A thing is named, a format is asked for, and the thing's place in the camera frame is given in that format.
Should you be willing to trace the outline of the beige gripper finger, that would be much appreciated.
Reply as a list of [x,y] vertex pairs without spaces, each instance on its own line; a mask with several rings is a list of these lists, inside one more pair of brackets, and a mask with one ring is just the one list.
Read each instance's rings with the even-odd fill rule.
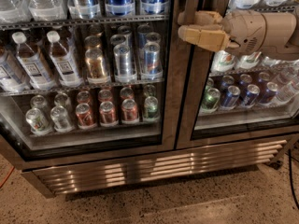
[[178,36],[185,42],[214,52],[240,47],[222,29],[207,30],[200,25],[182,25],[178,28]]
[[194,13],[192,24],[195,25],[213,25],[219,24],[222,20],[222,15],[216,11],[199,10]]

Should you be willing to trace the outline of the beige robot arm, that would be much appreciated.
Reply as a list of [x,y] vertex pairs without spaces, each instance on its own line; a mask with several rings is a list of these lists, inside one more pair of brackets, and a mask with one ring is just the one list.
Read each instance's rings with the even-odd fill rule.
[[195,23],[178,28],[181,40],[213,52],[235,56],[253,52],[276,60],[299,58],[298,11],[258,12],[234,9],[224,17],[216,11],[196,11]]

